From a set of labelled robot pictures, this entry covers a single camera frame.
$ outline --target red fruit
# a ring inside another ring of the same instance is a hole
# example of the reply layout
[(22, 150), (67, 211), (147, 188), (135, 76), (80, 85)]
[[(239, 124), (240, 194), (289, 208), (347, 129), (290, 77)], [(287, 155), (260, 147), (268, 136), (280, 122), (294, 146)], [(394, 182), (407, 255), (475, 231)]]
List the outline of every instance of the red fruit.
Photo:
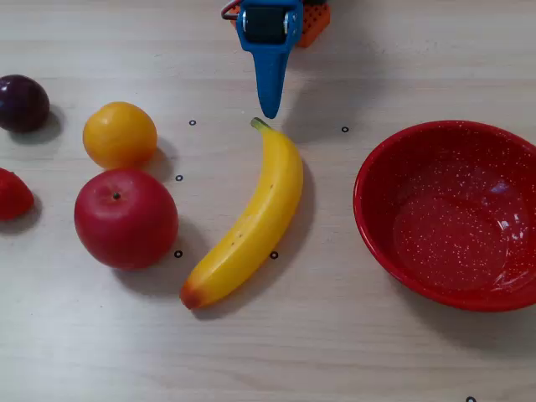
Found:
[(34, 196), (18, 176), (0, 168), (0, 221), (15, 219), (34, 206)]
[(78, 194), (75, 227), (98, 261), (134, 271), (160, 260), (178, 234), (177, 207), (157, 180), (134, 169), (92, 178)]

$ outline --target plastic fruit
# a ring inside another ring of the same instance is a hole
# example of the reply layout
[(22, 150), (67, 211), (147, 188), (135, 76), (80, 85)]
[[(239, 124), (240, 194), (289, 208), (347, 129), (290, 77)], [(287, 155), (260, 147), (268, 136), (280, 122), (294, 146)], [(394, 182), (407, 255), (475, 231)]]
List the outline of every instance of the plastic fruit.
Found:
[(92, 178), (75, 205), (75, 227), (85, 248), (101, 263), (124, 271), (147, 268), (171, 248), (178, 213), (170, 193), (135, 169)]
[(34, 196), (15, 173), (0, 168), (0, 221), (26, 214), (34, 206)]
[(215, 303), (244, 283), (274, 250), (302, 195), (303, 163), (296, 146), (263, 121), (264, 156), (257, 189), (233, 229), (194, 268), (181, 290), (193, 309)]
[(104, 169), (134, 168), (151, 159), (157, 150), (157, 128), (139, 107), (110, 103), (85, 124), (84, 147)]
[(37, 130), (49, 112), (49, 97), (40, 84), (23, 75), (0, 78), (1, 128), (13, 132)]

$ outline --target orange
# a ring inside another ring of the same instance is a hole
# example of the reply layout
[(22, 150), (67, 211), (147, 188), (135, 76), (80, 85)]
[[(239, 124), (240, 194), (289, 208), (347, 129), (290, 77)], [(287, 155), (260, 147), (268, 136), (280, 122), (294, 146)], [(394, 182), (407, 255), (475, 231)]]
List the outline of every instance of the orange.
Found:
[(104, 169), (135, 167), (157, 150), (157, 128), (139, 107), (113, 102), (85, 124), (84, 147)]

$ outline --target red bowl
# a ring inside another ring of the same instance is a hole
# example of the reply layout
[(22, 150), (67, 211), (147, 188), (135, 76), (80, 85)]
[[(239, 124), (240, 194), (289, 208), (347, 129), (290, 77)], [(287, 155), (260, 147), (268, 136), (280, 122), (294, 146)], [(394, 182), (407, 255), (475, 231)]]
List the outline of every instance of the red bowl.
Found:
[(363, 240), (413, 291), (480, 312), (536, 303), (536, 147), (470, 121), (394, 134), (353, 191)]

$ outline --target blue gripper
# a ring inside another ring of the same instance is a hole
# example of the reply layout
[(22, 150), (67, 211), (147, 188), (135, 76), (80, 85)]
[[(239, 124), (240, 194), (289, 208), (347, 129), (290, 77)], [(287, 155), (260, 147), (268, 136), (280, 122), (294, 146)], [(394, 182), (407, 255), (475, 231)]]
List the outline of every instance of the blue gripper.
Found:
[[(288, 11), (288, 30), (284, 44), (253, 44), (246, 39), (244, 15), (247, 18), (249, 6), (282, 7)], [(302, 37), (302, 25), (302, 0), (244, 0), (240, 4), (236, 30), (242, 49), (253, 54), (260, 108), (269, 119), (275, 118), (279, 111), (288, 56)]]

